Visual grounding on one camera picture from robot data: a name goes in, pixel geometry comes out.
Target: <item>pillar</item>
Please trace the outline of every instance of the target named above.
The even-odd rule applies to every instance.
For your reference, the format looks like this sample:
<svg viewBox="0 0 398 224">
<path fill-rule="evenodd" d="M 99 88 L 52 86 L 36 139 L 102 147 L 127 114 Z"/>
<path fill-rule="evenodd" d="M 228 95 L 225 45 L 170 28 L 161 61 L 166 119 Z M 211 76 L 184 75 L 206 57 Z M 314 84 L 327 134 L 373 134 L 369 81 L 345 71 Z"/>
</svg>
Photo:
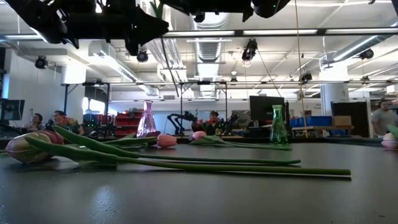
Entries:
<svg viewBox="0 0 398 224">
<path fill-rule="evenodd" d="M 321 68 L 319 80 L 347 81 L 348 71 L 346 62 L 337 62 L 330 65 L 332 68 Z M 322 115 L 331 116 L 331 102 L 349 102 L 348 84 L 323 84 L 321 86 Z"/>
<path fill-rule="evenodd" d="M 67 65 L 62 67 L 63 83 L 77 84 L 86 81 L 86 67 L 84 65 Z M 67 116 L 76 119 L 79 123 L 83 122 L 83 98 L 85 97 L 85 87 L 70 86 L 68 89 Z"/>
</svg>

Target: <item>green glass vase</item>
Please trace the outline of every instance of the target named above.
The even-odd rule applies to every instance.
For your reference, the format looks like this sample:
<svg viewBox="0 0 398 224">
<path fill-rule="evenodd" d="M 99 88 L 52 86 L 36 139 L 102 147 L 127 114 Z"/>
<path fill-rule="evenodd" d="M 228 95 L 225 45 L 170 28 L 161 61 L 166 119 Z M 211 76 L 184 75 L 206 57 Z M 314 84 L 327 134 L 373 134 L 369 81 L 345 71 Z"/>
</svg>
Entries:
<svg viewBox="0 0 398 224">
<path fill-rule="evenodd" d="M 271 128 L 271 143 L 287 144 L 287 131 L 282 114 L 283 105 L 273 105 L 274 120 Z"/>
</svg>

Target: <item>ceiling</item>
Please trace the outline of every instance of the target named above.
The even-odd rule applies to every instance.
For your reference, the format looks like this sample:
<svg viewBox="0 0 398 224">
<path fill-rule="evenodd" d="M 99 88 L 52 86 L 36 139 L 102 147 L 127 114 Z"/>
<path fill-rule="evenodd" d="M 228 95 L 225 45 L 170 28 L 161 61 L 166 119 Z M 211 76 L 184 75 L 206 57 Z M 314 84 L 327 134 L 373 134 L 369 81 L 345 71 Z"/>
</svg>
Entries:
<svg viewBox="0 0 398 224">
<path fill-rule="evenodd" d="M 242 22 L 241 14 L 230 14 L 226 29 L 296 29 L 296 9 L 292 0 L 288 6 L 283 8 L 275 16 L 263 19 L 253 15 L 248 21 Z M 350 1 L 328 1 L 328 0 L 297 0 L 298 28 L 320 28 L 320 27 L 387 27 L 398 21 L 397 14 L 388 1 L 377 0 L 375 4 L 369 5 L 368 0 Z M 0 4 L 0 34 L 31 34 L 32 31 L 26 23 L 19 19 L 17 14 L 5 4 Z M 170 24 L 174 30 L 190 30 L 191 24 L 188 16 L 171 9 Z M 223 44 L 221 63 L 217 80 L 229 80 L 231 72 L 237 72 L 238 81 L 267 81 L 271 74 L 274 80 L 298 80 L 297 72 L 300 65 L 309 60 L 314 63 L 308 64 L 307 70 L 311 71 L 313 79 L 318 79 L 319 66 L 317 57 L 323 52 L 336 52 L 347 45 L 357 41 L 358 36 L 333 36 L 325 37 L 325 47 L 322 37 L 259 37 L 256 38 L 258 50 L 261 54 L 255 56 L 250 67 L 243 67 L 241 52 L 248 38 L 230 38 L 231 42 Z M 17 43 L 10 42 L 15 48 Z M 90 68 L 87 79 L 101 78 L 108 82 L 120 82 L 121 76 L 111 67 L 101 61 L 88 56 L 89 41 L 80 41 L 81 48 L 74 49 L 71 45 L 50 45 L 45 42 L 20 42 L 18 49 L 25 54 L 34 55 L 37 49 L 66 49 L 69 54 L 80 57 Z M 112 40 L 112 45 L 117 51 L 120 61 L 137 76 L 147 82 L 159 82 L 157 75 L 158 63 L 150 54 L 146 63 L 139 63 L 133 56 L 128 56 L 124 48 L 124 41 Z M 398 45 L 398 37 L 394 36 L 384 42 L 372 47 L 375 56 L 369 62 L 359 59 L 348 59 L 348 73 L 350 78 L 358 79 L 366 73 L 384 69 L 397 63 L 398 51 L 394 52 Z M 177 48 L 183 64 L 187 68 L 187 78 L 193 78 L 197 74 L 197 63 L 194 44 L 187 43 L 186 39 L 177 39 Z M 396 75 L 394 70 L 377 79 L 392 78 Z M 254 88 L 254 85 L 236 85 L 231 88 Z M 142 91 L 139 88 L 113 88 L 114 91 Z"/>
</svg>

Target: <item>desk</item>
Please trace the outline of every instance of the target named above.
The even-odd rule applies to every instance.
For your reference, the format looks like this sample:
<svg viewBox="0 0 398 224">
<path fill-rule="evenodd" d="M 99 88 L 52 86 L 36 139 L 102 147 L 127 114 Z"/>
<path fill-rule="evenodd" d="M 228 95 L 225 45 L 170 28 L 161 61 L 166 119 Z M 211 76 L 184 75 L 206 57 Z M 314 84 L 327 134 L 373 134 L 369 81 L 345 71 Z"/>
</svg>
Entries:
<svg viewBox="0 0 398 224">
<path fill-rule="evenodd" d="M 139 165 L 79 169 L 56 157 L 38 166 L 0 163 L 0 223 L 397 223 L 398 156 L 379 147 L 292 144 L 292 151 L 181 144 L 142 153 L 301 159 L 351 169 L 352 179 L 182 172 Z"/>
<path fill-rule="evenodd" d="M 345 129 L 348 131 L 348 135 L 351 135 L 351 130 L 354 129 L 354 126 L 307 126 L 307 131 L 313 131 L 315 133 L 316 138 L 322 138 L 323 136 L 320 134 L 322 130 L 341 130 Z M 304 131 L 304 127 L 292 128 L 292 137 L 295 137 L 295 133 L 297 131 Z"/>
</svg>

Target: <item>glass vase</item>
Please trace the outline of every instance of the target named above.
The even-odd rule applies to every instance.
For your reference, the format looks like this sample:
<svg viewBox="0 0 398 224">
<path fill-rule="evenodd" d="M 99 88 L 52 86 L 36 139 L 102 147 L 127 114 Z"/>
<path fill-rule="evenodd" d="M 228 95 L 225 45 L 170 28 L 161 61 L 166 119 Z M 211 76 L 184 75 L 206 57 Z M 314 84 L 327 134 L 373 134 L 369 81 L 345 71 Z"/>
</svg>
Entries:
<svg viewBox="0 0 398 224">
<path fill-rule="evenodd" d="M 144 113 L 139 121 L 137 138 L 144 138 L 148 133 L 156 131 L 154 115 L 152 114 L 152 101 L 144 100 Z"/>
<path fill-rule="evenodd" d="M 287 131 L 282 114 L 283 105 L 273 105 L 274 119 L 271 128 L 271 143 L 287 144 Z"/>
</svg>

